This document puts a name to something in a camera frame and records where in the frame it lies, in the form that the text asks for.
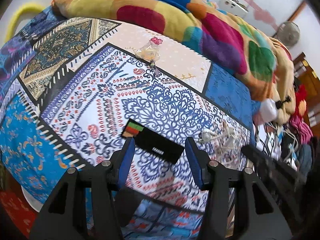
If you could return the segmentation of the colourful fleece blanket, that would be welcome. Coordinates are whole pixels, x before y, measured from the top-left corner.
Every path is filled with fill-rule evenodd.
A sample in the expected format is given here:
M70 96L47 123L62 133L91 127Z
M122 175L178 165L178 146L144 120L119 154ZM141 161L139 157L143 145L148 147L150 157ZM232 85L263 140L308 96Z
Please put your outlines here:
M277 123L288 122L295 112L293 62L288 49L208 0L53 0L52 7L67 18L109 18L172 38L235 72L253 100L284 101Z

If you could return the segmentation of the white pump lotion bottle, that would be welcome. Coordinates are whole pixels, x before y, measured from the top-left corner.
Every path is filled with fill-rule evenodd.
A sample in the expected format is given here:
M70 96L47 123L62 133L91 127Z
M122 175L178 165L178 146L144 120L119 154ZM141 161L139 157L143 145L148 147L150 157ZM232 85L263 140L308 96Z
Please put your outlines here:
M257 113L257 123L260 125L274 121L278 115L278 110L287 102L291 102L291 98L289 96L287 96L283 101L274 101L272 99L264 100Z

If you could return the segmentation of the wooden shelf furniture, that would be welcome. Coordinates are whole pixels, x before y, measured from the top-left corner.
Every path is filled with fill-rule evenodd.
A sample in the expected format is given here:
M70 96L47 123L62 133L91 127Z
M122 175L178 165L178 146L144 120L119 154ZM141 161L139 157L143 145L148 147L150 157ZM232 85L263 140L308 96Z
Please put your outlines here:
M305 86L307 92L304 121L311 128L313 135L319 138L319 77L303 52L294 59L293 64L295 77Z

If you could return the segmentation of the pedestal fan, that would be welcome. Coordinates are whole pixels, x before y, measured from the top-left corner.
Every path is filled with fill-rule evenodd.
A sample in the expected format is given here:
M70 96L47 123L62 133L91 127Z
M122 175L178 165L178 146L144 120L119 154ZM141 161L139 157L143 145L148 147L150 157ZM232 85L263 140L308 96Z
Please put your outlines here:
M300 39L300 29L294 22L286 21L279 26L276 37L285 46L292 47Z

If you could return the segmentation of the white earphones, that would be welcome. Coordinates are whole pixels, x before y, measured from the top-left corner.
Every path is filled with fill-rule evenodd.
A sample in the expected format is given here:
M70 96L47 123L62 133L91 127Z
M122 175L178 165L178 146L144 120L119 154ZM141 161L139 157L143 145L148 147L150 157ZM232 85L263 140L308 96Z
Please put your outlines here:
M211 144L215 147L217 161L227 168L237 169L241 163L239 135L235 128L222 122L221 132L215 133L212 129L204 128L197 141L200 144Z

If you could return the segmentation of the red pink clothes pile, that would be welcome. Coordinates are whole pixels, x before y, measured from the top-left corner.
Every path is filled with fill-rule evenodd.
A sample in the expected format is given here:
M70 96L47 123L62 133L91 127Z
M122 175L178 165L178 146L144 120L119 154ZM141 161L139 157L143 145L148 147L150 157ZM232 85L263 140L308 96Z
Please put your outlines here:
M313 137L313 133L309 125L304 122L304 115L307 111L307 91L304 85L300 85L295 92L296 107L295 112L289 119L289 124L296 130L299 142L301 144L308 144Z

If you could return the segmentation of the patchwork blue bed sheet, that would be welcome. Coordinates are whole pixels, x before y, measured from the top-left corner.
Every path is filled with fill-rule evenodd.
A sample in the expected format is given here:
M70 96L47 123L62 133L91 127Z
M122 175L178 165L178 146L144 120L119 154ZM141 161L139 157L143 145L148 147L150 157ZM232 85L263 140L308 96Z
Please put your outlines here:
M163 40L155 77L135 52ZM121 150L129 119L184 147L176 164L135 144L126 184L111 197L127 239L197 239L208 193L185 140L222 122L249 140L248 89L222 67L150 29L108 19L65 21L46 9L1 48L1 155L44 203L68 169L99 170Z

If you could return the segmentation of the black cosmetic box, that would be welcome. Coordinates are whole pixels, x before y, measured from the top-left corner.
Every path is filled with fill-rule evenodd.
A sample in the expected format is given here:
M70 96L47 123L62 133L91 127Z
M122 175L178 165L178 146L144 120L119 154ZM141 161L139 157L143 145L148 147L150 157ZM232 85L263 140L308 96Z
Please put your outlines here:
M129 119L123 128L121 137L133 137L135 144L169 163L176 164L184 147L152 131L135 120Z

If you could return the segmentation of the clear plastic candy wrapper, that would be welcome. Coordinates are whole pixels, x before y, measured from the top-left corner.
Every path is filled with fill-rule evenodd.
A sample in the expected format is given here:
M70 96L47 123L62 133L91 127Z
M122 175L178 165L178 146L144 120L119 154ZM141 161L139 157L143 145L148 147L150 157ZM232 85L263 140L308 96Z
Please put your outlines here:
M156 61L158 61L160 58L159 48L162 43L163 40L157 37L153 37L148 41L148 43L146 43L135 52L136 57L150 63L150 68L155 77L160 76L160 72L156 66Z

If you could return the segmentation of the yellow foam bed rail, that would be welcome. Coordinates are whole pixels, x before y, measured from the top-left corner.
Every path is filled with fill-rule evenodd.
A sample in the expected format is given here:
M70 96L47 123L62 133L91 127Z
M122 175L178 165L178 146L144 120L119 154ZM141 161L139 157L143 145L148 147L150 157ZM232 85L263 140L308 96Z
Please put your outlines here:
M24 15L28 15L28 14L32 14L32 15L37 15L39 13L41 13L43 10L45 9L44 6L39 5L37 3L34 2L29 2L29 3L25 3L22 6L20 6L13 14L13 16L11 17L8 27L7 27L7 31L5 33L5 37L4 37L4 42L8 42L15 33L15 29L18 25L19 20L22 19L22 17Z

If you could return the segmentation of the white electrical switchboard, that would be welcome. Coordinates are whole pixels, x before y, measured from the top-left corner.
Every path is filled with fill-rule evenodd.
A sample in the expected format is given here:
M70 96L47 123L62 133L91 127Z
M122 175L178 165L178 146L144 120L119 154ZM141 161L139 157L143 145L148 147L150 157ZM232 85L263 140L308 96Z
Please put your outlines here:
M217 5L220 10L226 11L242 19L248 14L247 7L238 0L219 0Z

